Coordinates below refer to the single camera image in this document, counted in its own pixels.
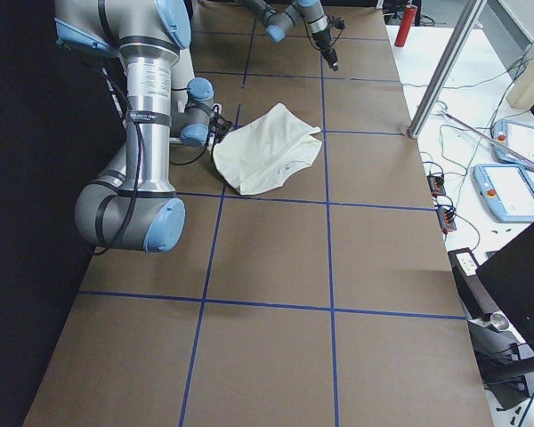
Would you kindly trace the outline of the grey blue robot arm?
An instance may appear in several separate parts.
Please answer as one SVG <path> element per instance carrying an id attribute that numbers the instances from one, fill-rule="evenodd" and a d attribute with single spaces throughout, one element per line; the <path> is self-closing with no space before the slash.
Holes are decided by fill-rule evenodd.
<path id="1" fill-rule="evenodd" d="M 302 22 L 311 46 L 332 71 L 338 71 L 335 43 L 345 30 L 345 22 L 341 17 L 327 15 L 321 1 L 291 1 L 282 12 L 261 0 L 243 0 L 239 4 L 263 24 L 275 43 L 282 41 L 298 22 Z"/>
<path id="2" fill-rule="evenodd" d="M 121 60 L 126 141 L 81 191 L 75 220 L 96 254 L 160 253 L 181 237 L 185 205 L 169 181 L 170 141 L 205 149 L 225 135 L 214 88 L 195 77 L 190 18 L 182 1 L 58 1 L 55 24 L 68 48 Z"/>

